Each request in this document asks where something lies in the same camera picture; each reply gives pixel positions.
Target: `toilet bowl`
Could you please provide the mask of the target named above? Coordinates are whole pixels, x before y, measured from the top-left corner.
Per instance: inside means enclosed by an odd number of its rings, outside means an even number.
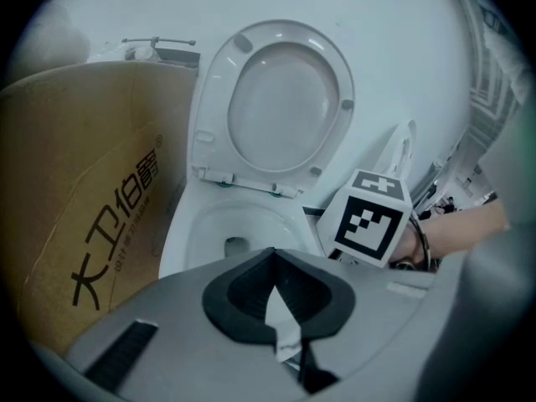
[[[350,70],[323,34],[275,20],[232,36],[190,122],[193,174],[159,276],[265,247],[320,255],[299,196],[322,176],[352,114]]]

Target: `gray device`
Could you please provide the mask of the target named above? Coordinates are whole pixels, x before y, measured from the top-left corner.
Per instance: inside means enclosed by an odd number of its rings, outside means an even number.
[[[140,291],[84,333],[67,363],[37,353],[82,400],[449,399],[533,300],[534,230],[453,255],[437,275],[294,250],[238,255]],[[271,285],[301,325],[297,374],[276,361],[260,319]]]

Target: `gray plastic surface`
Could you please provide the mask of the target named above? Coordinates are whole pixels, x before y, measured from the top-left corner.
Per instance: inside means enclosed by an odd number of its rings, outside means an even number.
[[[99,386],[91,383],[83,377],[80,372],[73,369],[56,353],[47,348],[32,344],[35,354],[44,367],[53,377],[71,394],[76,395],[80,400],[99,400],[100,402],[121,402],[122,399],[108,393]]]
[[[444,259],[434,276],[344,265],[289,251],[343,278],[357,303],[339,334],[312,343],[341,381],[314,400],[441,400],[497,348],[536,293],[536,228],[516,228]],[[308,395],[272,348],[224,337],[201,308],[214,277],[257,252],[163,279],[103,319],[67,360],[84,373],[134,320],[159,326],[118,395],[142,400],[300,400]]]

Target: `black vent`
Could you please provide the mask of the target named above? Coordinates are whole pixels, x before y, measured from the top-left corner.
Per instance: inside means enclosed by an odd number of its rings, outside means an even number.
[[[156,331],[155,325],[134,322],[91,365],[85,377],[103,389],[115,392]]]

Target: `black slot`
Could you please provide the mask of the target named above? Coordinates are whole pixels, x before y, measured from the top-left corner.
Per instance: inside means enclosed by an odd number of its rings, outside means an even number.
[[[101,388],[114,393],[139,359],[157,329],[157,326],[150,323],[134,322],[91,365],[85,373],[85,377]]]
[[[329,259],[333,259],[333,260],[338,260],[341,255],[342,255],[342,251],[339,250],[339,249],[335,249],[329,256]]]
[[[203,309],[237,343],[275,347],[276,331],[264,323],[274,287],[307,341],[335,335],[355,305],[353,289],[346,281],[284,250],[269,248],[214,278],[204,290]]]

